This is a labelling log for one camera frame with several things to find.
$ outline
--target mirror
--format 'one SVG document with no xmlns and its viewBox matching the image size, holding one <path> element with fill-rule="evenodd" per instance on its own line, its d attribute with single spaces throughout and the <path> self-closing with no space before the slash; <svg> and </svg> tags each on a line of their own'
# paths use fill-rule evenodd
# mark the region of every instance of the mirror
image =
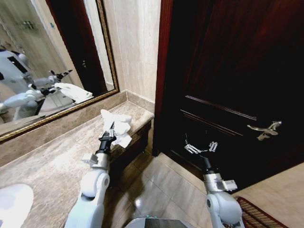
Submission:
<svg viewBox="0 0 304 228">
<path fill-rule="evenodd" d="M 0 0 L 0 141 L 117 93 L 109 37 L 101 0 Z"/>
</svg>

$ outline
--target floor mat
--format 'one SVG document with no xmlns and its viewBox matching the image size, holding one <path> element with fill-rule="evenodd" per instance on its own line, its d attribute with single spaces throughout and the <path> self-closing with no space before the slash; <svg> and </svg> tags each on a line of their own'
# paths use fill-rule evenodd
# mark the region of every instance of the floor mat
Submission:
<svg viewBox="0 0 304 228">
<path fill-rule="evenodd" d="M 243 197 L 237 198 L 246 228 L 288 228 Z"/>
</svg>

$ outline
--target sink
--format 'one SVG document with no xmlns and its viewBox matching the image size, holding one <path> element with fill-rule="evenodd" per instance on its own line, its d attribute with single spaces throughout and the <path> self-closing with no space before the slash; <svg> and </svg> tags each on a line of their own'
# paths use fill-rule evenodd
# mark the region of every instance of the sink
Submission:
<svg viewBox="0 0 304 228">
<path fill-rule="evenodd" d="M 0 228 L 20 228 L 32 207 L 34 193 L 26 184 L 0 189 Z"/>
</svg>

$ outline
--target marble countertop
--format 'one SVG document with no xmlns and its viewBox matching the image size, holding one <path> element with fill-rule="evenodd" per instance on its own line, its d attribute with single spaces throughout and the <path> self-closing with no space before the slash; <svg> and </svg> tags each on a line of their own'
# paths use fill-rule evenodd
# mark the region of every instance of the marble countertop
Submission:
<svg viewBox="0 0 304 228">
<path fill-rule="evenodd" d="M 128 132 L 131 137 L 153 118 L 152 113 L 128 101 L 110 112 L 132 116 Z M 0 167 L 0 188 L 25 183 L 34 191 L 34 202 L 23 228 L 63 226 L 79 194 L 80 180 L 90 169 L 80 159 L 84 153 L 98 149 L 102 127 L 103 119 L 97 116 Z"/>
</svg>

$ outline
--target silver door lever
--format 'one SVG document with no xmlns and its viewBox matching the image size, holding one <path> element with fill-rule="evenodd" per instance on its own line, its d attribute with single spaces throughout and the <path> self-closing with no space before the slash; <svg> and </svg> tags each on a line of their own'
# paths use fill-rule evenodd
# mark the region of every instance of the silver door lever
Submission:
<svg viewBox="0 0 304 228">
<path fill-rule="evenodd" d="M 264 139 L 270 138 L 269 135 L 278 135 L 279 133 L 276 132 L 276 128 L 282 125 L 282 121 L 273 121 L 272 124 L 268 128 L 261 128 L 261 127 L 253 127 L 247 125 L 252 130 L 263 132 L 258 136 L 258 140 L 262 141 Z"/>
</svg>

